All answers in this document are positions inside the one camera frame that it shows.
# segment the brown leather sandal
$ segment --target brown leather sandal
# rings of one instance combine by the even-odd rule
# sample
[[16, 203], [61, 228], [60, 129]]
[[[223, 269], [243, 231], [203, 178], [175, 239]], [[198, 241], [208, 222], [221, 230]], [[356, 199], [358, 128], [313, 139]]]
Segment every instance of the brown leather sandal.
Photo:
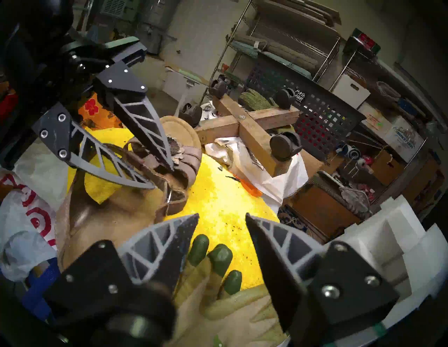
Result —
[[[123, 148], [106, 144], [109, 149], [119, 154], [124, 161], [139, 170], [163, 192], [166, 203], [157, 210], [155, 223], [162, 221], [167, 215], [183, 210], [188, 199], [186, 190], [196, 180], [202, 160], [199, 137], [187, 122], [172, 116], [163, 117], [160, 121], [170, 145], [174, 172], [169, 172], [162, 166], [135, 137], [131, 138]], [[177, 138], [181, 138], [184, 143], [191, 146], [183, 145]]]

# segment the orange object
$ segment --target orange object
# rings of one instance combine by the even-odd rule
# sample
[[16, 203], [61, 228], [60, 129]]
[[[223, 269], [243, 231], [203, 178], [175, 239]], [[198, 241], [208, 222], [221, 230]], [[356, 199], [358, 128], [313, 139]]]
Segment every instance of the orange object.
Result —
[[103, 108], [96, 93], [78, 110], [82, 115], [81, 126], [94, 130], [122, 128], [123, 124], [113, 112]]
[[243, 188], [245, 189], [245, 190], [247, 190], [247, 192], [250, 194], [250, 195], [252, 195], [252, 196], [254, 196], [254, 197], [260, 197], [260, 196], [262, 196], [263, 195], [263, 193], [262, 192], [260, 192], [252, 183], [250, 183], [250, 182], [248, 182], [248, 181], [246, 181], [246, 180], [242, 180], [241, 178], [239, 178], [238, 176], [236, 176], [236, 175], [233, 175], [233, 176], [235, 176], [235, 178], [238, 178], [239, 180], [240, 180], [240, 183], [241, 183], [241, 185], [243, 186]]

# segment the wooden beam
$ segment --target wooden beam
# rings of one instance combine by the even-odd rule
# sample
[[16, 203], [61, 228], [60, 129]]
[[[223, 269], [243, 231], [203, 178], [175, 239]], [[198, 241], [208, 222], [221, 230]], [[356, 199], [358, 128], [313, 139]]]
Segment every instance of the wooden beam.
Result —
[[239, 123], [233, 116], [202, 120], [195, 128], [202, 145], [215, 142], [219, 137], [238, 136]]
[[239, 137], [254, 154], [255, 158], [257, 158], [264, 166], [265, 170], [272, 177], [286, 173], [289, 169], [291, 160], [281, 162], [274, 158], [271, 152], [271, 146], [269, 145], [271, 137], [257, 124], [249, 113], [228, 95], [224, 95], [218, 102], [226, 107], [233, 117], [240, 123], [238, 128]]
[[[214, 103], [221, 110], [229, 113], [228, 109], [217, 99]], [[294, 106], [289, 110], [278, 107], [267, 108], [265, 110], [248, 112], [249, 115], [264, 129], [273, 129], [294, 124], [299, 118], [300, 111]], [[219, 137], [238, 136], [239, 122], [233, 117], [225, 116], [210, 120], [202, 120], [195, 128], [202, 145], [212, 143]]]
[[289, 110], [279, 107], [267, 108], [265, 110], [252, 111], [249, 115], [265, 130], [284, 127], [294, 124], [300, 116], [300, 111], [294, 106]]

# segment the white fabric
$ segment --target white fabric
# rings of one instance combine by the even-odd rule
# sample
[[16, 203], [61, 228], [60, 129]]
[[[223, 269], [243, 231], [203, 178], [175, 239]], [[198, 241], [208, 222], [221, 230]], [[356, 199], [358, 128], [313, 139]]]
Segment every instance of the white fabric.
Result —
[[229, 171], [236, 176], [248, 180], [260, 192], [266, 195], [265, 201], [274, 210], [278, 210], [283, 199], [293, 195], [308, 181], [302, 156], [292, 157], [288, 172], [271, 177], [259, 161], [249, 154], [239, 137], [217, 138], [215, 143], [205, 145], [206, 153], [229, 165]]

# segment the white box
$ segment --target white box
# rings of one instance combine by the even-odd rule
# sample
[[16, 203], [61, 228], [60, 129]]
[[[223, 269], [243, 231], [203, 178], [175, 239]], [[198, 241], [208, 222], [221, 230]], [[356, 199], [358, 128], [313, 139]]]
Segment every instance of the white box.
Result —
[[342, 75], [333, 89], [333, 94], [353, 108], [358, 108], [370, 92], [347, 75]]
[[397, 116], [392, 127], [383, 138], [407, 163], [418, 151], [423, 139], [402, 117]]
[[361, 122], [380, 138], [383, 138], [392, 127], [392, 123], [368, 103], [362, 103], [358, 111], [366, 116], [366, 119]]

